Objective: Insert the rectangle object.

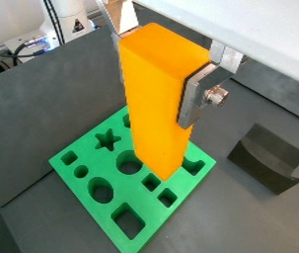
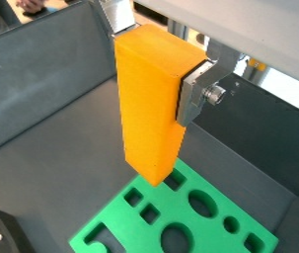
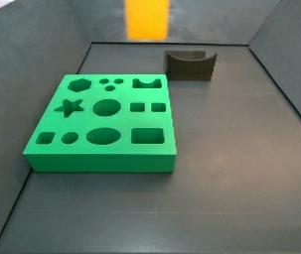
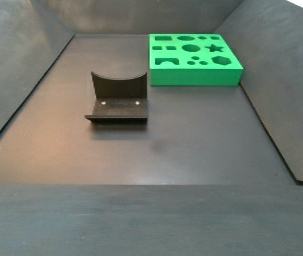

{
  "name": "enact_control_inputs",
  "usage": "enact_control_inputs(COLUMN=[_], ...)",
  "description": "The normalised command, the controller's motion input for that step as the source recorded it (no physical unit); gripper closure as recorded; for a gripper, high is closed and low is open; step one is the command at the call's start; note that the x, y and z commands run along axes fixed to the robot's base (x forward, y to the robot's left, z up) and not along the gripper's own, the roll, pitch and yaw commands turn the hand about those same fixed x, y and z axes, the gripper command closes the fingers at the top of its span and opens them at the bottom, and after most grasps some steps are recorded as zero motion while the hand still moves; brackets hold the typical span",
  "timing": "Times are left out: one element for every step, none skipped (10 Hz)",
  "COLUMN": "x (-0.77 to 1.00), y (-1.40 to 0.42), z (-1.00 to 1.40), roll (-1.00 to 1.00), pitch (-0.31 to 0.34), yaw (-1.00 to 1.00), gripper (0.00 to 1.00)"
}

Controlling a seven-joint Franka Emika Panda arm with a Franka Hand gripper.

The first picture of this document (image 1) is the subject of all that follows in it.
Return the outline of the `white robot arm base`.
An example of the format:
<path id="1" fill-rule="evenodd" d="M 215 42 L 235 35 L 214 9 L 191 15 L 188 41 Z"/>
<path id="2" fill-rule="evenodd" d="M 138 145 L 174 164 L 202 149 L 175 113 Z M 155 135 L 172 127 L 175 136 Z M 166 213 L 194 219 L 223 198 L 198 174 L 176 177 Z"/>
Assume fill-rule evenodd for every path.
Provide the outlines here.
<path id="1" fill-rule="evenodd" d="M 88 20 L 83 0 L 39 0 L 44 12 L 41 26 L 29 33 L 5 41 L 11 51 L 23 44 L 27 53 L 32 48 L 52 50 L 95 30 Z"/>

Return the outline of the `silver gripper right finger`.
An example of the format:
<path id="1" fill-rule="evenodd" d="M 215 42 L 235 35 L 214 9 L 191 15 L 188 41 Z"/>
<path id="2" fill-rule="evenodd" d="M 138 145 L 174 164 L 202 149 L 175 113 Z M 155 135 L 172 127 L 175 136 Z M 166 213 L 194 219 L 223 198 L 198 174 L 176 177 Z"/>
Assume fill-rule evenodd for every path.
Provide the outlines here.
<path id="1" fill-rule="evenodd" d="M 243 56 L 222 42 L 211 42 L 210 62 L 186 78 L 176 119 L 180 127 L 191 127 L 207 105 L 222 107 L 226 103 L 228 91 L 222 83 L 236 74 Z"/>

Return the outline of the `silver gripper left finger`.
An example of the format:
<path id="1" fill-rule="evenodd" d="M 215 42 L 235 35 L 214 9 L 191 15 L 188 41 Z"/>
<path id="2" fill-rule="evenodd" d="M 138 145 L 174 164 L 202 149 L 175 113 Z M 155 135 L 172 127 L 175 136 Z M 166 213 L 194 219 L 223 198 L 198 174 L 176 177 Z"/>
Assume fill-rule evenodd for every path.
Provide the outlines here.
<path id="1" fill-rule="evenodd" d="M 115 50 L 119 50 L 119 41 L 139 27 L 139 20 L 132 0 L 95 0 L 107 25 Z"/>

